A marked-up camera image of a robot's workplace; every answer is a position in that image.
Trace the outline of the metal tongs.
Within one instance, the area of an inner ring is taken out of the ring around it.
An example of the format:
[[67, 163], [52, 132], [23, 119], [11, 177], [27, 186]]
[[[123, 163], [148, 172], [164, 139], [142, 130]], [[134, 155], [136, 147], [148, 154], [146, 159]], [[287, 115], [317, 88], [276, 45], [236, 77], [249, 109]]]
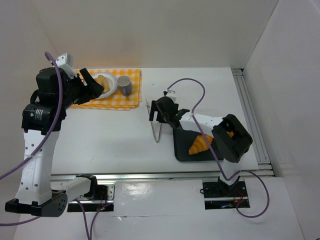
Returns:
[[[145, 106], [146, 106], [148, 115], [150, 116], [151, 103], [147, 100], [147, 98], [145, 99]], [[150, 121], [150, 126], [152, 130], [153, 139], [158, 144], [160, 142], [161, 134], [162, 134], [162, 123], [159, 123], [157, 121]]]

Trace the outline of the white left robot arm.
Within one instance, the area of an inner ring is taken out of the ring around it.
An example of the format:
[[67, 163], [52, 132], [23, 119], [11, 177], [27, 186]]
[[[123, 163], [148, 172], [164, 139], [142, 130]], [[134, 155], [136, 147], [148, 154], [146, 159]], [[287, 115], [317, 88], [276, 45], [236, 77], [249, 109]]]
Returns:
[[73, 180], [51, 188], [53, 156], [66, 110], [100, 96], [103, 87], [86, 68], [74, 77], [61, 67], [40, 70], [37, 89], [22, 112], [25, 163], [15, 197], [5, 203], [5, 211], [36, 217], [59, 217], [68, 203], [84, 196], [94, 199], [101, 187], [90, 174], [78, 174]]

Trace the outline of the yellow checkered cloth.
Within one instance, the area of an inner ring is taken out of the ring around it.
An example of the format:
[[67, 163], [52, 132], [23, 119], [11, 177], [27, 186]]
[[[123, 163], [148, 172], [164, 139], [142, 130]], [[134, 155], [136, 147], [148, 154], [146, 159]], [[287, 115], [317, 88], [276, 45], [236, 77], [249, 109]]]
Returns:
[[88, 70], [93, 76], [94, 74], [102, 75], [109, 73], [117, 79], [120, 76], [128, 76], [132, 82], [132, 93], [129, 96], [123, 96], [117, 88], [114, 93], [106, 98], [94, 99], [87, 103], [71, 106], [73, 109], [99, 109], [99, 110], [130, 110], [137, 108], [142, 102], [142, 72], [139, 68], [92, 68]]

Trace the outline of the black tray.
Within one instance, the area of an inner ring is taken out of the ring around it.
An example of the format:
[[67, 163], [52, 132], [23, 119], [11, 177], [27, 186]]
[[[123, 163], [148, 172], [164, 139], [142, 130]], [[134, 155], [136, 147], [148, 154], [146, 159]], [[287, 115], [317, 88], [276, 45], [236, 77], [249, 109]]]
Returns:
[[173, 147], [175, 158], [182, 163], [202, 163], [215, 161], [211, 151], [208, 149], [193, 155], [189, 155], [189, 149], [196, 137], [201, 135], [196, 131], [186, 131], [183, 129], [173, 129]]

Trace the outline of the long bread roll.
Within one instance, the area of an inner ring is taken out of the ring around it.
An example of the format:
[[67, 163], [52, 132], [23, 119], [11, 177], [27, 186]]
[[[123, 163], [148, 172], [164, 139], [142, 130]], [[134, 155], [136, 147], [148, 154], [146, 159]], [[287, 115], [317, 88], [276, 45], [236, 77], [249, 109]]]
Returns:
[[94, 80], [103, 87], [102, 94], [106, 94], [110, 91], [110, 87], [106, 77], [104, 77], [103, 75], [98, 75], [98, 77], [96, 77]]

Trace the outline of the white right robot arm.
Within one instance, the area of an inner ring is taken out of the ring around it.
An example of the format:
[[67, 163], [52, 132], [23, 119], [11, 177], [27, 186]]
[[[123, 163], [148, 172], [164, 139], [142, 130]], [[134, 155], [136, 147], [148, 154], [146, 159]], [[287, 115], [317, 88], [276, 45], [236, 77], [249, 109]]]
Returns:
[[213, 190], [227, 196], [239, 190], [240, 160], [253, 139], [233, 114], [212, 117], [179, 108], [173, 98], [151, 101], [149, 121], [172, 128], [175, 158], [183, 163], [215, 161], [221, 173]]

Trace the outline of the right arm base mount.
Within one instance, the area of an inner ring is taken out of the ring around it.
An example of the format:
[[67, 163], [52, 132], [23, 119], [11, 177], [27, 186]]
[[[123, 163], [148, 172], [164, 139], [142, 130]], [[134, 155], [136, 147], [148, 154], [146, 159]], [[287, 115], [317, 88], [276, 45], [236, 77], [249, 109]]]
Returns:
[[206, 210], [216, 209], [235, 209], [250, 208], [250, 201], [246, 184], [244, 181], [238, 181], [235, 186], [228, 189], [217, 181], [203, 182], [199, 192], [204, 197], [204, 206]]

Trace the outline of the aluminium rail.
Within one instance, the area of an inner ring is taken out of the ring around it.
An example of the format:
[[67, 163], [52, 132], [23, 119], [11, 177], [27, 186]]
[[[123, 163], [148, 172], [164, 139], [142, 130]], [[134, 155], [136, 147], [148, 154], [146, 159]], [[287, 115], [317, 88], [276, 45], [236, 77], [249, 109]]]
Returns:
[[[260, 177], [274, 177], [274, 171], [271, 169], [259, 169], [253, 171]], [[99, 181], [148, 181], [148, 180], [171, 180], [171, 179], [211, 179], [218, 178], [219, 172], [170, 172], [170, 173], [135, 173], [135, 174], [96, 174]], [[248, 172], [242, 171], [242, 177], [253, 177]], [[71, 181], [75, 175], [52, 175], [51, 181]]]

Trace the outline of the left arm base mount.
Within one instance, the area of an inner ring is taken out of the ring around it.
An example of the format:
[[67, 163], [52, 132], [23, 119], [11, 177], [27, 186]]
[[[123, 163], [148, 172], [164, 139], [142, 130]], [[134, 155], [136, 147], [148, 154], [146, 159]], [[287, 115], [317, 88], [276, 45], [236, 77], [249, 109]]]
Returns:
[[86, 213], [114, 211], [115, 188], [114, 183], [100, 184], [100, 190], [93, 198], [80, 195], [77, 200], [82, 204]]

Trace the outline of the purple white mug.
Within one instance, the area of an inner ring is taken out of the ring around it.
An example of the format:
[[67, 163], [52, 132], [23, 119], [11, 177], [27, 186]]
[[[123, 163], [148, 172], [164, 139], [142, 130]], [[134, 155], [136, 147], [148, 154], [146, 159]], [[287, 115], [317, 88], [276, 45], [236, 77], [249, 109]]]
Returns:
[[132, 93], [132, 81], [127, 75], [119, 76], [116, 80], [120, 93], [127, 97]]

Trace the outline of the croissant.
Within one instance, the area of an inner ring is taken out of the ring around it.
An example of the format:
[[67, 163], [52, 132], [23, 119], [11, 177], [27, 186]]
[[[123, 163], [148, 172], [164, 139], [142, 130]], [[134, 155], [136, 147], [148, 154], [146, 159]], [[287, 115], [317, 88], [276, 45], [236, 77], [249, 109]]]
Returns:
[[209, 149], [209, 145], [206, 142], [209, 142], [209, 144], [211, 145], [214, 138], [212, 136], [206, 135], [205, 137], [203, 135], [198, 135], [195, 140], [193, 141], [192, 146], [189, 148], [188, 150], [188, 154], [189, 155], [196, 155], [198, 153], [207, 151]]

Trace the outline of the white paper plate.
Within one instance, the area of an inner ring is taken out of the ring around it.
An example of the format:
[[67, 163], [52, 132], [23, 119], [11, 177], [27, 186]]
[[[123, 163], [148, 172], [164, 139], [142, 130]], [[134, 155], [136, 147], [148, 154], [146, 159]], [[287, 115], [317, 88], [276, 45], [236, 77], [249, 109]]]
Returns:
[[109, 91], [106, 93], [102, 93], [97, 99], [104, 99], [111, 96], [117, 90], [117, 78], [109, 73], [109, 72], [98, 72], [91, 75], [94, 79], [98, 78], [99, 76], [103, 76], [106, 78], [106, 82], [109, 87]]

